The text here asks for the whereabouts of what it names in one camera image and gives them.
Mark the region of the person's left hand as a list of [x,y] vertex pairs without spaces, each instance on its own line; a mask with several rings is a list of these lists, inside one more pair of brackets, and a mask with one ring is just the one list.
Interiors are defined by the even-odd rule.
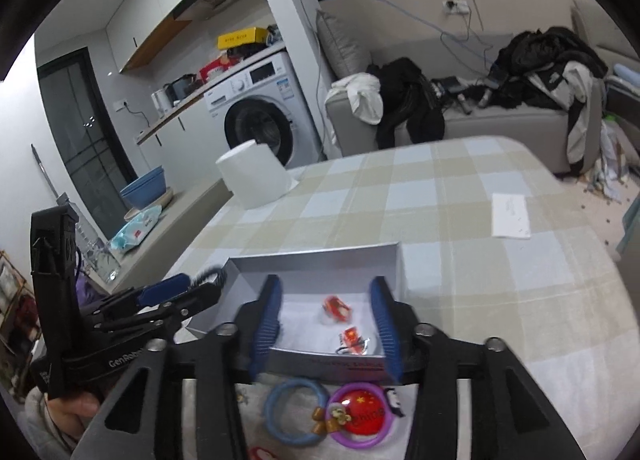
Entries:
[[100,410],[99,399],[90,393],[50,399],[46,397],[52,421],[61,432],[69,436],[81,436],[84,419],[93,418]]

